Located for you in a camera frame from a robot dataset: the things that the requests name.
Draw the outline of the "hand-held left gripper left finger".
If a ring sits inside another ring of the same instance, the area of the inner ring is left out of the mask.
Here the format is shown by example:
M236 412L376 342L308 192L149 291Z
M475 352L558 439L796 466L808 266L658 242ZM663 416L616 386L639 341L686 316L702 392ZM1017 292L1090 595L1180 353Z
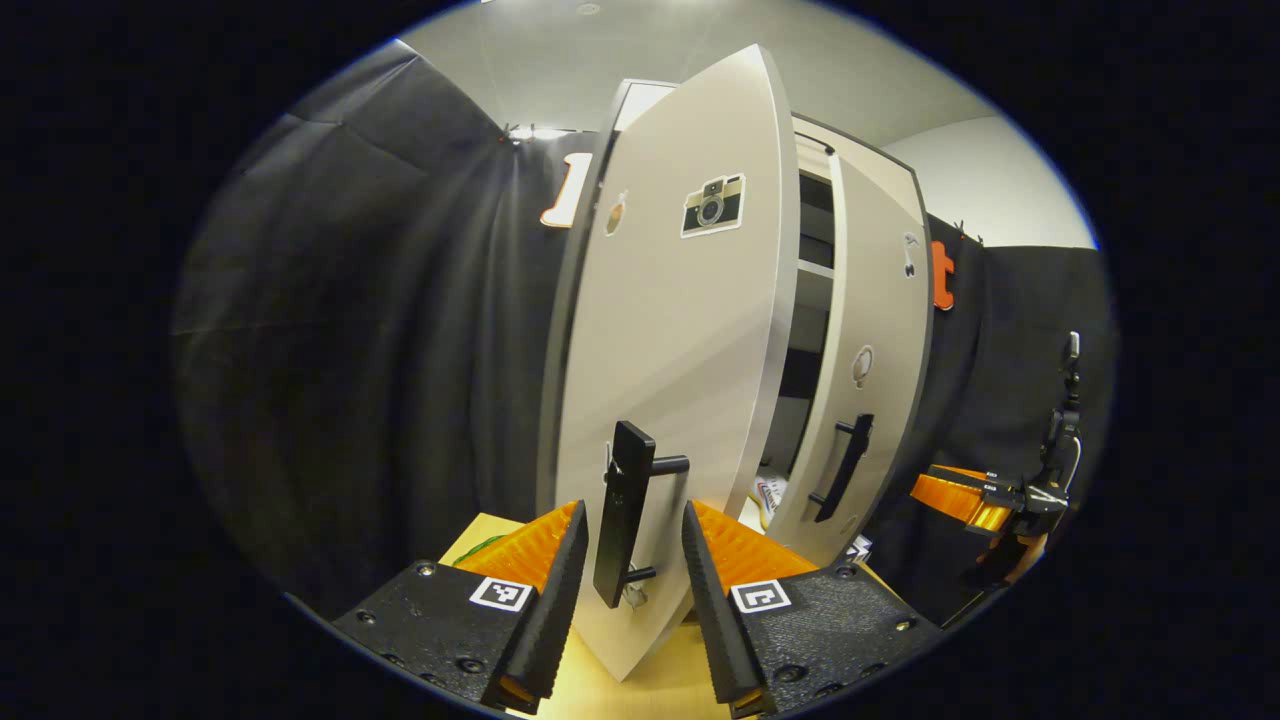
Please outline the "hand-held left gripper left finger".
M568 502L460 562L410 564L335 629L439 691L535 714L556 685L588 541L585 505Z

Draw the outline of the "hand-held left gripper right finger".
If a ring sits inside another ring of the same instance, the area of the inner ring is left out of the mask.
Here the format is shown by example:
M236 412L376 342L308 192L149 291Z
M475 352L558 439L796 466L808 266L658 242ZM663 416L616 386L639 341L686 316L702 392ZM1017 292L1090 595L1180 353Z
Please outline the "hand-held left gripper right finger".
M733 719L859 691L943 637L860 564L817 566L705 503L686 503L682 547L716 700Z

